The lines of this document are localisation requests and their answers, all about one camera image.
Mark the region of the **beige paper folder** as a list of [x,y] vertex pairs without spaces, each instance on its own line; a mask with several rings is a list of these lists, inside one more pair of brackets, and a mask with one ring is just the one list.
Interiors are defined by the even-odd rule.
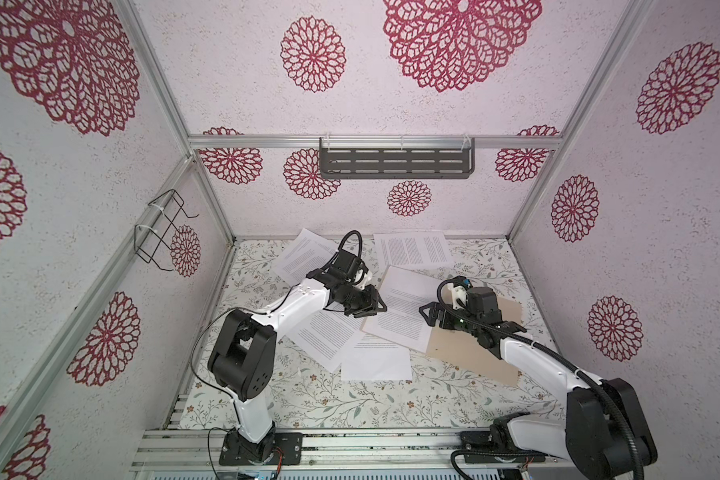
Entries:
[[518,385],[519,370],[481,347],[470,334],[439,327],[431,328],[426,350],[428,357],[478,374],[498,384],[510,387]]

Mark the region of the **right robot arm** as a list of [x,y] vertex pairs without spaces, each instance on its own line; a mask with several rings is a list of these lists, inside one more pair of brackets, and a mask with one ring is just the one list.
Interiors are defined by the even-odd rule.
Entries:
[[489,439],[465,446],[456,456],[510,460],[557,457],[571,461],[588,479],[645,476],[658,459],[635,389],[621,378],[589,373],[531,339],[523,326],[500,310],[473,313],[435,301],[419,312],[431,327],[466,332],[496,358],[516,367],[565,404],[565,418],[550,421],[530,413],[501,417]]

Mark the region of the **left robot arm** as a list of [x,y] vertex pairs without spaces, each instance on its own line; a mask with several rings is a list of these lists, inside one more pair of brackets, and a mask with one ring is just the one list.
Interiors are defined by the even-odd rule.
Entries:
[[272,379],[279,337],[334,303],[355,318],[384,312],[386,304],[372,279],[366,268],[350,274],[334,267],[316,269],[261,313],[234,308],[226,315],[207,370],[231,395],[242,439],[259,445],[274,431],[264,392]]

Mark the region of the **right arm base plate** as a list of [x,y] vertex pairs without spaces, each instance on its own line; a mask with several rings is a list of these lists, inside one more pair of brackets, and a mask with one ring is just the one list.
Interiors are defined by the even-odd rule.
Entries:
[[530,460],[544,462],[544,454],[518,447],[510,436],[509,422],[528,415],[528,412],[505,415],[496,418],[487,429],[462,431],[459,436],[461,446],[467,451],[466,462],[468,464],[526,463]]

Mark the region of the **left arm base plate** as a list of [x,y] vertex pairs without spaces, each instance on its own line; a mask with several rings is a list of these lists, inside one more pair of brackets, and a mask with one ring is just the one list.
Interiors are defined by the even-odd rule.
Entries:
[[238,431],[228,432],[218,463],[224,467],[293,466],[301,463],[304,435],[272,429],[259,443],[247,440]]

